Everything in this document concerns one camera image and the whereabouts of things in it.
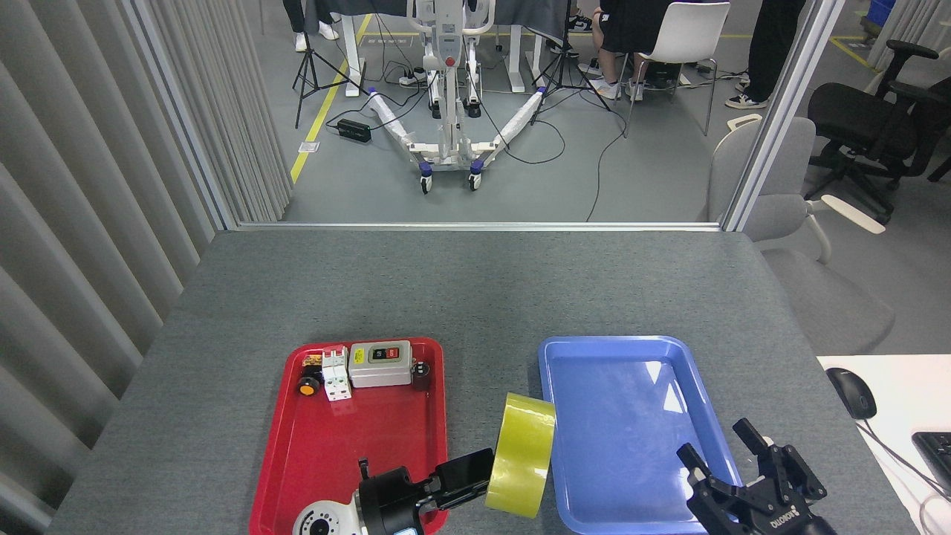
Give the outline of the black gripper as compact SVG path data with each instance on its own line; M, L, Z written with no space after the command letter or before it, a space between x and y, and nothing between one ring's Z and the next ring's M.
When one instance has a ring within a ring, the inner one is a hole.
M687 469L692 497L687 507L702 515L710 534L835 534L805 501L828 495L823 484L791 444L777 446L758 433L747 418L733 431L757 460L761 480L746 487L713 476L691 443L676 451Z
M495 451L482 448L437 465L425 479L414 483L407 467L369 474L361 467L359 515L364 534L397 534L410 528L412 534L439 531L439 511L471 502L487 493L495 463ZM419 501L425 501L425 511Z

